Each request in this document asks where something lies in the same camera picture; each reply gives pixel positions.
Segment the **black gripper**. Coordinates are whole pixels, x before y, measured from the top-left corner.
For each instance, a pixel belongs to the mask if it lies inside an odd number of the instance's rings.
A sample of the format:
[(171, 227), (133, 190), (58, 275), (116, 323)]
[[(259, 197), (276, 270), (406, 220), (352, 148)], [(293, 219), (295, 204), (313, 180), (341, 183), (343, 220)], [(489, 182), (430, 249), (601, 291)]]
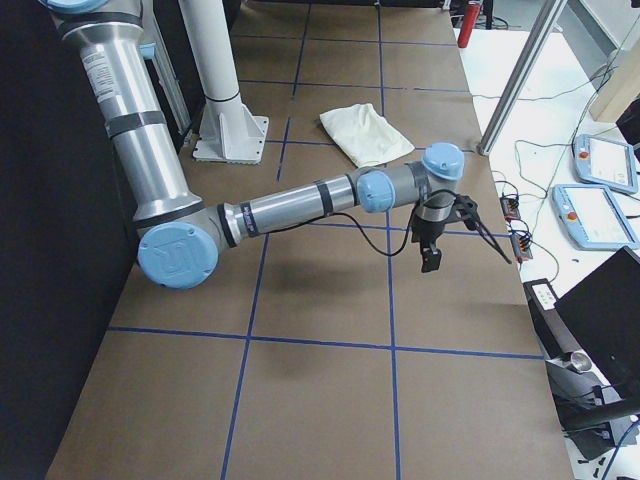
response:
[(443, 221), (428, 221), (418, 215), (411, 217), (411, 242), (419, 243), (422, 257), (422, 273), (430, 273), (440, 268), (442, 252), (436, 247), (438, 238), (445, 229)]

